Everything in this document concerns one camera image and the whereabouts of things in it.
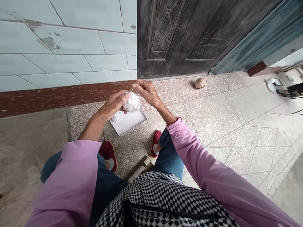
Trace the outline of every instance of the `dark metal door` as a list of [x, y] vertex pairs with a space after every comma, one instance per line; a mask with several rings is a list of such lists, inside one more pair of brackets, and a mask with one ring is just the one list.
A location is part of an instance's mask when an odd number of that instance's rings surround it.
[[281, 0], [138, 0], [138, 78], [207, 73]]

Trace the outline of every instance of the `carved pattern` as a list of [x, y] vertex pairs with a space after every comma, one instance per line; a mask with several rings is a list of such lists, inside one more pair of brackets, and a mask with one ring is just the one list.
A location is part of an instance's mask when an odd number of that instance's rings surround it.
[[242, 22], [245, 15], [243, 11], [248, 11], [244, 1], [230, 1], [229, 10], [218, 10], [219, 14], [214, 14], [212, 21], [206, 32], [201, 36], [199, 42], [194, 46], [187, 57], [187, 61], [213, 61], [222, 50], [237, 36], [239, 31], [235, 27]]
[[146, 59], [164, 61], [178, 27], [184, 0], [153, 0]]

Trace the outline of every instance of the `peeling paint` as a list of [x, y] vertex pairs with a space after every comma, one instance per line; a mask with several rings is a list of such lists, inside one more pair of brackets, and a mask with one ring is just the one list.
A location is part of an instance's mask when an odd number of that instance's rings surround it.
[[52, 37], [45, 37], [42, 38], [41, 41], [50, 49], [50, 50], [57, 50], [61, 49], [56, 42], [54, 42], [54, 39]]
[[25, 24], [29, 27], [29, 29], [32, 32], [35, 32], [36, 28], [38, 28], [38, 27], [40, 27], [42, 25], [42, 23], [39, 22], [39, 21], [29, 20], [29, 19], [25, 19], [25, 18], [21, 18], [21, 19], [19, 19], [19, 21], [24, 21]]
[[40, 39], [37, 39], [37, 42], [40, 43], [43, 47], [45, 47], [47, 50], [49, 50]]
[[55, 32], [54, 32], [54, 34], [55, 34], [56, 36], [61, 36], [59, 33], [55, 33]]

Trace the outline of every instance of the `ball of white thread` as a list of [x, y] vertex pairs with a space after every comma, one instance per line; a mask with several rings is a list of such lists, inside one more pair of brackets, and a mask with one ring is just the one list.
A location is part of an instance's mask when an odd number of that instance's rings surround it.
[[121, 117], [118, 113], [115, 113], [111, 119], [113, 120], [113, 122], [119, 122]]
[[130, 92], [129, 100], [123, 104], [123, 109], [129, 113], [138, 112], [140, 109], [140, 97], [137, 94]]

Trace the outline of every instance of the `red sneaker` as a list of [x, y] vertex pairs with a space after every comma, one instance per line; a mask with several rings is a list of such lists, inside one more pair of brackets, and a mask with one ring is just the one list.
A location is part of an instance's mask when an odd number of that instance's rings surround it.
[[152, 136], [152, 146], [151, 146], [151, 151], [149, 152], [149, 156], [151, 158], [157, 158], [158, 155], [156, 155], [154, 153], [154, 150], [153, 150], [153, 147], [155, 144], [158, 144], [159, 143], [159, 139], [160, 139], [160, 136], [162, 135], [162, 132], [160, 132], [159, 130], [156, 130]]
[[99, 154], [103, 156], [105, 160], [108, 160], [110, 158], [114, 160], [114, 167], [111, 171], [116, 173], [118, 171], [118, 162], [114, 154], [114, 145], [108, 140], [103, 141], [99, 150]]

